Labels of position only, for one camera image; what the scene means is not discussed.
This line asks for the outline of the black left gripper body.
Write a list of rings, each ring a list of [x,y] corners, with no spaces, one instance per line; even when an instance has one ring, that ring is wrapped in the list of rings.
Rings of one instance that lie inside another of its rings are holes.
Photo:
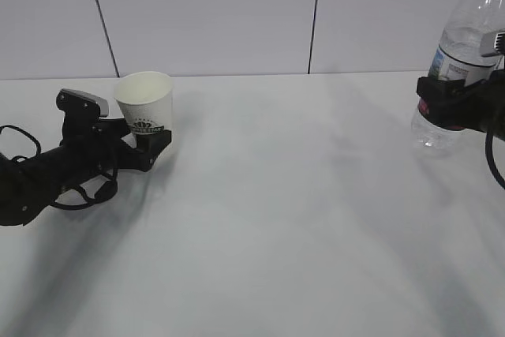
[[[104,176],[102,189],[118,190],[122,155],[130,149],[124,140],[106,133],[91,133],[50,150],[50,189],[73,189],[95,176]]]

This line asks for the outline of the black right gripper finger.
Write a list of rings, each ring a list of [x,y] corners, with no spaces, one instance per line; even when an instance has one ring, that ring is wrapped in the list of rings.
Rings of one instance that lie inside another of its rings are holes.
[[[490,88],[490,80],[465,85],[464,80],[419,77],[417,110],[428,122],[442,129],[482,130],[493,112],[493,105],[487,99]]]

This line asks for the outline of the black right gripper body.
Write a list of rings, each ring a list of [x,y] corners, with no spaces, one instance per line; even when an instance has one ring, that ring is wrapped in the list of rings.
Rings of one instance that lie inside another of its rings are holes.
[[[504,135],[504,70],[492,72],[487,80],[470,86],[470,109],[468,127],[471,130],[487,132],[497,120],[494,128],[496,136]]]

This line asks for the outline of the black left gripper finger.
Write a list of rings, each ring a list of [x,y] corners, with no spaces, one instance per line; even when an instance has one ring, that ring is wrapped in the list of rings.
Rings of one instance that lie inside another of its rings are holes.
[[[148,172],[160,154],[171,144],[172,132],[165,129],[155,134],[139,135],[135,139],[135,147],[123,139],[119,141],[118,168]]]
[[[92,127],[92,140],[99,144],[124,143],[130,129],[124,118],[100,118]]]

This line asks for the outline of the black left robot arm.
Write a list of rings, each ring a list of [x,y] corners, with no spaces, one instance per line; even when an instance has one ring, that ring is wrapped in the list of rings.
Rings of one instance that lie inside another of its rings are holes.
[[[75,128],[47,152],[30,133],[20,127],[14,131],[27,137],[36,153],[1,158],[4,227],[25,226],[47,207],[75,212],[109,201],[118,192],[120,170],[149,171],[172,141],[172,132],[165,129],[139,136],[132,147],[123,139],[130,132],[123,118]]]

